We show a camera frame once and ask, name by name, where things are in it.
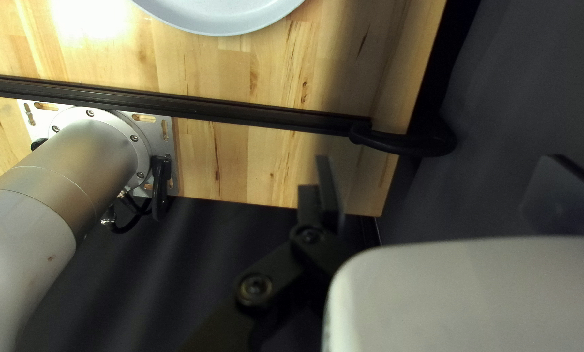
mounting plate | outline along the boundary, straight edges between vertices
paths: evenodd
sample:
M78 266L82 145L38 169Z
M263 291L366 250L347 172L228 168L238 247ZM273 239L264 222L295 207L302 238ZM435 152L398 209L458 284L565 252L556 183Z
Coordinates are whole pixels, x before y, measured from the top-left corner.
M125 190L130 190L134 196L152 197L152 185L154 179L148 161L151 156L159 155L172 160L172 178L168 182L168 195L178 196L178 172L176 167L177 159L175 156L174 135L172 131L172 117L139 114L134 111L100 110L98 108L78 107L76 105L55 104L35 100L18 100L18 106L22 112L24 125L29 132L31 141L41 138L49 139L52 137L55 134L52 130L53 121L60 121L60 126L58 127L64 128L68 122L76 120L75 118L63 118L63 116L58 117L58 115L67 109L76 108L73 110L82 109L110 113L112 116L117 117L129 125L134 131L136 131L136 135L143 137L141 139L142 143L140 144L147 146L146 152L148 153L148 160L146 160L146 162L143 162L143 160L140 162L141 165L145 165L144 167L147 170L138 170L138 172L144 173L145 177L138 182L137 177L134 176L125 187ZM107 116L107 114L104 113L95 115ZM95 120L98 120L99 118L107 119L107 117L101 116L89 116L89 118Z

slotted hole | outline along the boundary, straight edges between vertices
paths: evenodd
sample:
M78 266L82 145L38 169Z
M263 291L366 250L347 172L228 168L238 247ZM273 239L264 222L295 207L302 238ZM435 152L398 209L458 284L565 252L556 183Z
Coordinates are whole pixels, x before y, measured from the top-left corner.
M42 109L42 110L50 110L50 111L57 111L59 110L59 108L57 107L57 105L54 104L49 104L49 103L33 103L33 106L38 108L38 109Z
M134 113L133 115L131 115L131 117L135 120L135 121L140 121L140 122L150 122L150 123L154 123L155 121L157 121L157 119L155 118L155 116L150 116L150 115L140 115L138 113Z
M24 103L24 112L26 113L26 116L29 117L29 124L31 126L35 126L35 120L33 119L33 114L31 113L31 108L29 107L29 104Z
M168 141L170 139L168 138L168 123L166 120L162 120L162 134L163 140Z

cylindrical joint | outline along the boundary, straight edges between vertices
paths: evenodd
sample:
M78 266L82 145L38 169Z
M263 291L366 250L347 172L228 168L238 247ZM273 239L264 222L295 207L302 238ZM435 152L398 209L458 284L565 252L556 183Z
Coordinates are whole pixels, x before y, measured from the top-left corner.
M104 122L80 120L0 176L0 189L46 204L78 237L103 215L137 165L123 133Z

dark gray surface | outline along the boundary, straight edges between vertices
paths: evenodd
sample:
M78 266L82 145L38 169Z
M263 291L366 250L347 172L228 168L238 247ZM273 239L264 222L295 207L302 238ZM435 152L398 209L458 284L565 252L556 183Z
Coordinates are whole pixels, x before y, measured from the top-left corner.
M162 223L144 217L123 235L98 225L17 352L174 352L231 293L234 277L287 241L295 224L292 209L177 198ZM307 312L262 350L318 351L320 338L320 319Z
M538 158L584 167L584 0L483 0L442 115L460 145L422 161L384 243L532 234L518 206Z

black metal rail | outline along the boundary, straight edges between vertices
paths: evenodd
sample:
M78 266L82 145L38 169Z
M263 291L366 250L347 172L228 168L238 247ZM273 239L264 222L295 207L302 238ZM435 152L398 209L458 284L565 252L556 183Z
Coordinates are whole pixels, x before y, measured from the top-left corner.
M5 75L0 75L0 96L349 137L355 144L407 156L446 155L456 144L439 118L429 134L398 135L372 131L366 116Z

